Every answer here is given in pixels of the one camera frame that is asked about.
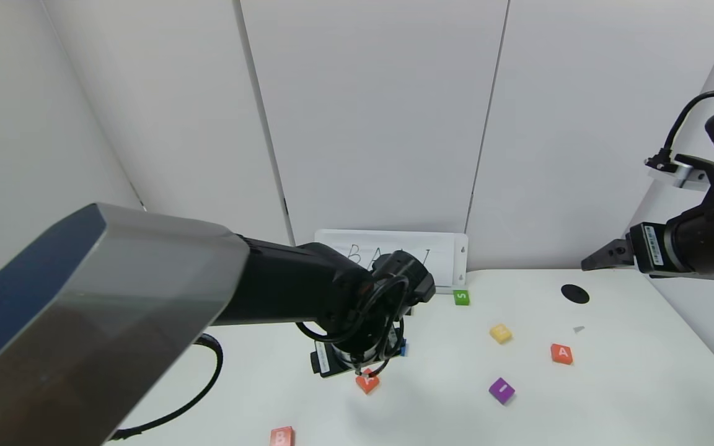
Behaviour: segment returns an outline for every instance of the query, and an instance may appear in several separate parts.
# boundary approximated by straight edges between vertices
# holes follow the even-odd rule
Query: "black circle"
[[[574,303],[589,303],[589,294],[577,285],[567,284],[562,286],[561,294]]]

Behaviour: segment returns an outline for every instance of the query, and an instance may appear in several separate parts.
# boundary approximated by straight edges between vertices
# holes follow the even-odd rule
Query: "orange block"
[[[553,355],[553,361],[561,362],[561,364],[572,364],[572,349],[566,345],[553,344],[550,347],[550,353]]]
[[[366,368],[365,370],[363,370],[363,373],[371,373],[371,369]],[[363,376],[358,376],[357,378],[355,378],[355,382],[360,387],[360,389],[363,389],[365,395],[368,395],[368,393],[371,393],[372,390],[379,386],[379,376],[374,376],[374,378],[365,378]]]
[[[294,446],[294,428],[286,426],[272,429],[269,446]]]

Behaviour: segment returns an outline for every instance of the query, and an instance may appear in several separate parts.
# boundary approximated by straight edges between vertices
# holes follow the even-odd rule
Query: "green block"
[[[470,293],[467,290],[454,290],[454,303],[456,305],[470,305]]]

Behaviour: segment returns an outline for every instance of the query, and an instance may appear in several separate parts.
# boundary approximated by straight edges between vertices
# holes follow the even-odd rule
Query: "yellow block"
[[[492,330],[490,330],[490,335],[495,338],[498,344],[503,344],[505,341],[511,339],[511,332],[504,324],[494,326]]]

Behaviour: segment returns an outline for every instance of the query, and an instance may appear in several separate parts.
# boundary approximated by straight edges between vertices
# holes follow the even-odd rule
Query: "white table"
[[[565,299],[567,283],[590,302]],[[297,446],[714,445],[714,356],[638,272],[476,271],[468,285],[470,307],[437,295],[405,319],[409,354],[371,395],[354,375],[314,375],[314,343],[294,325],[210,328],[226,357],[219,383],[125,444],[264,446],[293,426]],[[504,345],[488,335],[499,323],[513,332]],[[552,362],[553,343],[575,363]],[[186,403],[213,362],[190,348],[125,426]],[[507,406],[487,392],[498,377],[516,388]]]

